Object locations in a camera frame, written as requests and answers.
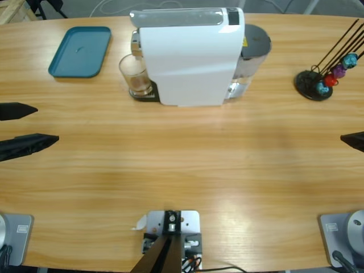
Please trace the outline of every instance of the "wood grain surface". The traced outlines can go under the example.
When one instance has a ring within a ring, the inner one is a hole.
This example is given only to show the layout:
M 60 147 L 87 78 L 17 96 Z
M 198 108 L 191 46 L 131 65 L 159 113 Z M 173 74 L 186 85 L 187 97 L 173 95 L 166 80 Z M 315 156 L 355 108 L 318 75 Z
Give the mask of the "wood grain surface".
M 0 140 L 59 135 L 52 147 L 0 163 L 0 210 L 35 218 L 25 264 L 129 271 L 141 258 L 149 210 L 201 214 L 204 267 L 248 271 L 327 266 L 317 218 L 364 207 L 364 154 L 340 141 L 363 131 L 363 67 L 327 101 L 297 93 L 353 18 L 247 14 L 272 52 L 247 93 L 221 107 L 132 100 L 118 62 L 130 52 L 128 18 L 80 18 L 0 27 L 0 101 L 39 111 L 0 123 Z M 108 26 L 94 78 L 48 66 L 73 26 Z

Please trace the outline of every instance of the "teal tray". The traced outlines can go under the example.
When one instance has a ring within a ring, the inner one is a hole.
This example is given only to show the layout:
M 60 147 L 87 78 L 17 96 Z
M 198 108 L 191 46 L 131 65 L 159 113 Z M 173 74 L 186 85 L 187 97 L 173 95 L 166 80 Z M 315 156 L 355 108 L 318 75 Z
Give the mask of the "teal tray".
M 102 66 L 111 37 L 108 27 L 72 27 L 63 37 L 48 72 L 53 77 L 90 78 Z

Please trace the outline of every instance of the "white cable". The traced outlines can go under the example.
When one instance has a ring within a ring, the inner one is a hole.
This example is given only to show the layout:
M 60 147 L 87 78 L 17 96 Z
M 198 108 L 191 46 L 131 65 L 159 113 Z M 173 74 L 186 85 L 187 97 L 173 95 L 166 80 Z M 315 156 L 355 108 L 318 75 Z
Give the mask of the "white cable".
M 90 16 L 89 17 L 92 17 L 92 15 L 94 14 L 94 12 L 97 10 L 98 7 L 100 7 L 104 2 L 106 2 L 107 0 L 102 0 L 100 1 L 99 4 L 96 5 L 96 7 L 91 11 L 90 13 Z
M 319 3 L 319 0 L 311 0 L 311 2 L 308 4 L 308 7 L 305 9 L 303 14 L 311 14 L 313 9 L 317 6 Z
M 117 10 L 117 11 L 113 11 L 112 13 L 110 12 L 107 12 L 107 11 L 104 11 L 104 6 L 112 1 L 116 1 L 116 0 L 102 0 L 98 5 L 96 5 L 96 7 L 92 10 L 91 14 L 89 17 L 92 17 L 92 15 L 95 13 L 95 11 L 97 10 L 98 7 L 100 7 L 100 12 L 102 14 L 105 14 L 105 15 L 113 15 L 113 14 L 117 14 L 117 13 L 121 13 L 125 10 L 129 10 L 129 9 L 132 9 L 134 7 L 137 7 L 137 6 L 140 6 L 140 5 L 147 5 L 147 6 L 151 6 L 151 7 L 157 7 L 157 8 L 161 8 L 164 4 L 166 3 L 175 3 L 177 4 L 180 8 L 182 8 L 182 4 L 179 2 L 179 1 L 176 1 L 176 0 L 166 0 L 166 1 L 163 1 L 161 2 L 159 5 L 155 5 L 155 4 L 150 4 L 150 3 L 147 3 L 147 2 L 143 2 L 143 3 L 137 3 L 137 4 L 134 4 L 132 6 L 129 6 L 129 7 L 125 7 L 121 10 Z

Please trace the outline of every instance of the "black stand base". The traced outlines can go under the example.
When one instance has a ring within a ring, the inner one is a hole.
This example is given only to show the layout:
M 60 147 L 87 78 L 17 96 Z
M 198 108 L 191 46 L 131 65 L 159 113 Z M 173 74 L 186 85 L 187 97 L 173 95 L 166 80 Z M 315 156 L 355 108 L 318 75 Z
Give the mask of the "black stand base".
M 321 80 L 319 73 L 303 71 L 295 77 L 295 87 L 302 96 L 314 101 L 323 101 L 331 97 L 333 89 L 330 87 L 327 94 L 319 94 L 315 87 L 319 80 Z
M 148 95 L 145 96 L 136 96 L 132 93 L 132 91 L 129 89 L 129 95 L 132 96 L 133 99 L 137 101 L 154 101 L 154 102 L 160 102 L 159 100 L 159 94 L 158 94 L 158 88 L 155 82 L 151 81 L 152 83 L 152 92 L 150 92 Z

